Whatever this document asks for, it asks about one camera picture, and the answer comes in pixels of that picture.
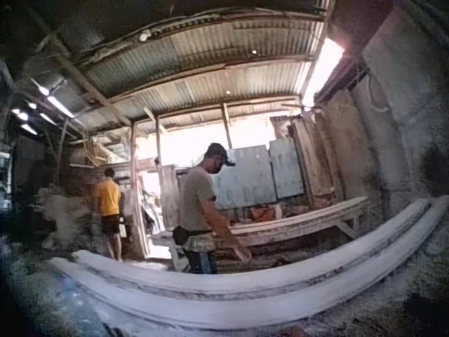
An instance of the gray t-shirt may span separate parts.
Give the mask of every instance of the gray t-shirt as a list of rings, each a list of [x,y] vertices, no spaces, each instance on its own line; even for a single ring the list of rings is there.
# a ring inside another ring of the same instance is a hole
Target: gray t-shirt
[[[190,170],[181,189],[181,226],[186,230],[210,230],[203,215],[202,202],[215,198],[212,178],[204,168]],[[212,233],[190,237],[183,246],[188,251],[215,249]]]
[[[208,230],[203,216],[202,202],[215,197],[212,179],[204,168],[196,166],[190,170],[181,191],[181,223],[186,230]]]

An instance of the worker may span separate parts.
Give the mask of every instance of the worker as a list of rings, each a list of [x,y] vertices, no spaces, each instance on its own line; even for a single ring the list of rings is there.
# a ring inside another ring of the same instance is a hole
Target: worker
[[[235,163],[228,160],[226,149],[221,144],[210,144],[203,161],[190,169],[182,189],[181,226],[175,230],[187,233],[182,247],[190,272],[194,274],[217,274],[212,231],[223,239],[224,247],[232,248],[241,260],[251,259],[250,250],[237,242],[229,230],[229,221],[218,213],[215,206],[216,197],[209,175],[219,173],[223,165],[235,166]]]
[[[105,169],[105,179],[98,183],[95,191],[101,215],[102,233],[111,258],[121,262],[120,238],[120,187],[113,181],[115,172]]]

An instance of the light fixture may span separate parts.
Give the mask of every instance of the light fixture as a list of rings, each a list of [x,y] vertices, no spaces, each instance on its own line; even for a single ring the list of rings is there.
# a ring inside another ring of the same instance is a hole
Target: light fixture
[[[26,112],[21,112],[17,115],[17,117],[19,117],[21,120],[23,121],[27,121],[28,120],[28,115]]]
[[[314,96],[315,93],[320,91],[324,84],[326,84],[330,74],[337,66],[338,62],[343,56],[344,49],[334,41],[326,38],[323,48],[316,62],[314,72],[309,81],[309,85],[304,93],[302,104],[307,107],[313,107],[315,105]]]
[[[59,110],[61,110],[62,112],[64,112],[68,117],[73,118],[74,115],[64,106],[62,105],[62,103],[57,100],[55,97],[53,96],[48,96],[47,97],[48,100],[51,102],[51,104],[53,104],[54,106],[56,106]]]
[[[23,124],[21,125],[21,127],[27,130],[28,132],[32,133],[33,135],[37,136],[37,132],[33,128],[31,128],[31,126],[29,126],[28,124]]]
[[[152,33],[146,29],[142,32],[142,34],[139,36],[139,40],[141,42],[145,42],[146,40],[148,40],[148,38],[152,35]]]
[[[43,86],[39,86],[39,91],[45,96],[50,95],[50,91],[47,88],[44,88]]]
[[[47,116],[46,114],[41,113],[41,117],[43,119],[45,119],[48,123],[52,123],[53,125],[56,125],[56,123],[49,116]]]

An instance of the jeans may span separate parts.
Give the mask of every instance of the jeans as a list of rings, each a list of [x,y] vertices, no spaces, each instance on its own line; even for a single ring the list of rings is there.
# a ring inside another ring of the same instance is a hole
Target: jeans
[[[186,251],[184,254],[189,260],[190,273],[192,274],[218,274],[217,260],[213,255],[213,251],[196,252]]]

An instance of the baseball cap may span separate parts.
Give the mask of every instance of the baseball cap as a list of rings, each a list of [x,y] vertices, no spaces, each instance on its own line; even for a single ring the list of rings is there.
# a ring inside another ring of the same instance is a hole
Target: baseball cap
[[[226,166],[236,166],[236,163],[233,163],[232,161],[229,161],[229,158],[227,156],[227,151],[223,147],[223,145],[219,143],[211,143],[204,154],[204,157],[211,158],[213,156],[220,156],[224,159],[224,164]]]

